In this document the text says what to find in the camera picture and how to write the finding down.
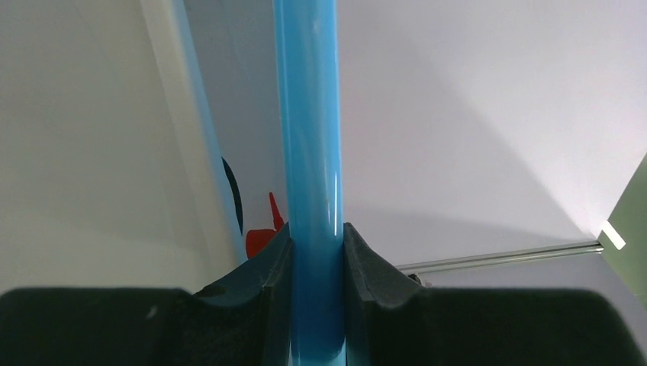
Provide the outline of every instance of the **blue tube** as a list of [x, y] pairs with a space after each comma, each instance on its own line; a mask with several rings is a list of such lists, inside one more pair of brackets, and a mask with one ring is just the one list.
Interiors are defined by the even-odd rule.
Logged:
[[295, 365], [346, 364], [334, 0], [275, 0], [278, 89], [295, 241]]

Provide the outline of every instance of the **glossy blue surface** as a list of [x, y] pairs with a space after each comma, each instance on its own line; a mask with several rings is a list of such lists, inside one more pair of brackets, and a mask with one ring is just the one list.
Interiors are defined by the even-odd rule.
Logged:
[[295, 364], [346, 364], [335, 1], [276, 0]]

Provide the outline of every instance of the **silver bar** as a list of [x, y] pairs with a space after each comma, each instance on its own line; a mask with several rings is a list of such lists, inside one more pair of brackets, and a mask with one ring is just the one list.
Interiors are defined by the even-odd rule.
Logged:
[[406, 275], [410, 275], [412, 273], [419, 274], [483, 267], [486, 265], [502, 265], [505, 263], [516, 263], [537, 259], [563, 257], [565, 255], [600, 253], [603, 250], [604, 248], [602, 247], [602, 245], [596, 240], [593, 242], [579, 242], [575, 244], [566, 244], [563, 246], [547, 246], [541, 249], [517, 250], [512, 252], [474, 255], [472, 257], [416, 263], [413, 265], [399, 265], [397, 269], [399, 269]]

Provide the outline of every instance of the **blue edge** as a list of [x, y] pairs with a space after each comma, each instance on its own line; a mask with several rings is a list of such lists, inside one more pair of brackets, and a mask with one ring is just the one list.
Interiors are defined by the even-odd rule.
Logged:
[[295, 365], [345, 365], [340, 104], [334, 0], [275, 0], [278, 90], [295, 241]]

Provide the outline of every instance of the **black plastic part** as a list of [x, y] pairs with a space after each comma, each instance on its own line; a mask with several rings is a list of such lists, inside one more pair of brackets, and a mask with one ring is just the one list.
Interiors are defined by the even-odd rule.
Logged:
[[427, 289], [344, 226], [348, 365], [644, 365], [587, 291]]
[[20, 289], [0, 297], [1, 365], [286, 365], [288, 226], [196, 295], [154, 289]]

